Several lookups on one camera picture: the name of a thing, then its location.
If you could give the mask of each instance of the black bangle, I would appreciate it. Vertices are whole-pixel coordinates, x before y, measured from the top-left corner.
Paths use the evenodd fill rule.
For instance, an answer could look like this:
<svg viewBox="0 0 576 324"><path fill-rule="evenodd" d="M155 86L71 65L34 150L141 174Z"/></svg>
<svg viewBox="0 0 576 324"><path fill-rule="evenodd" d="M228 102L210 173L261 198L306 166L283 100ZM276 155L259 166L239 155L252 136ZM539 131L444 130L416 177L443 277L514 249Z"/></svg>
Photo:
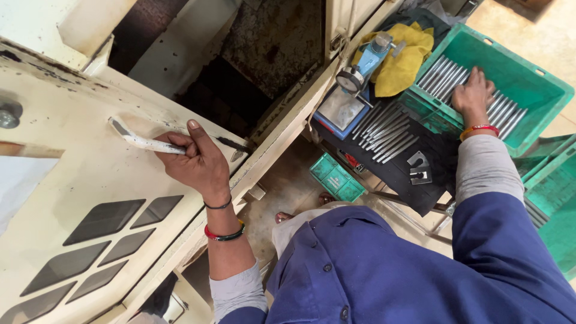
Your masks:
<svg viewBox="0 0 576 324"><path fill-rule="evenodd" d="M231 202L232 202L232 195L230 195L230 200L228 200L227 203L225 203L224 205L222 205L220 207L210 207L210 206L206 205L205 201L204 201L204 206L206 206L206 208L210 208L210 209L224 209L224 208L228 207L228 205L230 205Z"/></svg>
<svg viewBox="0 0 576 324"><path fill-rule="evenodd" d="M231 241L233 239L237 239L240 237L240 235L242 235L242 233L244 233L244 229L246 229L246 225L244 225L244 222L241 220L238 220L238 222L240 222L240 230L234 234L230 234L230 235L215 235L212 234L210 232L210 230L208 229L208 224L206 224L206 226L204 227L204 234L206 234L206 236L209 239L215 240L215 241L220 241L220 242L224 242L224 241Z"/></svg>

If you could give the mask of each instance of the fingernail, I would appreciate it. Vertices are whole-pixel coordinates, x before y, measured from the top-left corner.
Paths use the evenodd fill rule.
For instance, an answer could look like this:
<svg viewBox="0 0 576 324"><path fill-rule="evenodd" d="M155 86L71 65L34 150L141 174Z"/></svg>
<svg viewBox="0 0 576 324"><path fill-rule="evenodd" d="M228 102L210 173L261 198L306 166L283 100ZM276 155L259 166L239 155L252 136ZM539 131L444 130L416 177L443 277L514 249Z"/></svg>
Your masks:
<svg viewBox="0 0 576 324"><path fill-rule="evenodd" d="M197 121L190 119L188 121L188 127L190 127L190 129L197 129L198 127L200 127L200 124Z"/></svg>

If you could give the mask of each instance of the red bangle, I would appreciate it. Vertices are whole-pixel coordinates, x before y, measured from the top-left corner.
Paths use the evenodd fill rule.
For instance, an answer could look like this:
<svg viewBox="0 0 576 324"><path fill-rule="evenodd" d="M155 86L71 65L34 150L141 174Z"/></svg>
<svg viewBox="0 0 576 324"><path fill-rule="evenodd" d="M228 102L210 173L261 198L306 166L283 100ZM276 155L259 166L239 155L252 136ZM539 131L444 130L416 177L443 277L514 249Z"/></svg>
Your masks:
<svg viewBox="0 0 576 324"><path fill-rule="evenodd" d="M462 132L462 134L460 134L460 141L463 142L463 141L464 141L464 136L466 136L466 134L470 133L470 132L473 131L473 130L478 130L478 129L489 129L489 130L492 130L492 131L494 131L494 132L496 133L496 137L498 137L498 136L500 135L500 131L499 131L496 127L494 127L494 126L492 126L492 125L476 125L476 126L472 126L472 127L469 127L469 128L467 128L467 129L465 129L465 130Z"/></svg>
<svg viewBox="0 0 576 324"><path fill-rule="evenodd" d="M241 220L238 220L238 221L240 222L240 230L234 234L230 234L230 235L212 234L212 233L210 233L210 230L208 229L208 224L206 224L206 226L204 227L204 234L206 234L206 236L211 240L221 241L221 242L237 239L240 237L240 235L242 235L242 233L244 233L244 230L246 229L246 225L244 224L244 222Z"/></svg>

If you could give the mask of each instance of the blue work shirt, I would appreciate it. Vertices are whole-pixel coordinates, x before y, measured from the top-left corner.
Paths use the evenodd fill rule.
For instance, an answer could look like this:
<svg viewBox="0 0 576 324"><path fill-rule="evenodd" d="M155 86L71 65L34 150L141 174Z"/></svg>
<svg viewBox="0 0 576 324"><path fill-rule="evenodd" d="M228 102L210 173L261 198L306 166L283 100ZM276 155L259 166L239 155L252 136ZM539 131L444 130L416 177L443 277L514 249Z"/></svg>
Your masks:
<svg viewBox="0 0 576 324"><path fill-rule="evenodd" d="M365 206L305 223L276 265L268 314L230 323L576 323L576 295L515 197L483 193L453 215L450 259L399 238Z"/></svg>

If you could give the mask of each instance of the hand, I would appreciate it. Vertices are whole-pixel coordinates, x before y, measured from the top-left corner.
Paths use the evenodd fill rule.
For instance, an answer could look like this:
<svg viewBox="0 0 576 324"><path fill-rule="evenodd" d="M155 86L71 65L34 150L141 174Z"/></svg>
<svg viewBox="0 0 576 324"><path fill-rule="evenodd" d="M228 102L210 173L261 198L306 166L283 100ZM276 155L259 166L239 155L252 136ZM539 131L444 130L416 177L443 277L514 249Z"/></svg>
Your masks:
<svg viewBox="0 0 576 324"><path fill-rule="evenodd" d="M464 118L467 115L485 115L486 107L494 102L494 82L486 80L484 71L476 66L472 68L470 78L465 85L454 88L452 104Z"/></svg>
<svg viewBox="0 0 576 324"><path fill-rule="evenodd" d="M230 169L226 158L200 124L186 123L190 136L169 131L155 138L186 147L186 154L155 152L166 166L166 174L198 191L204 202L217 207L230 200Z"/></svg>

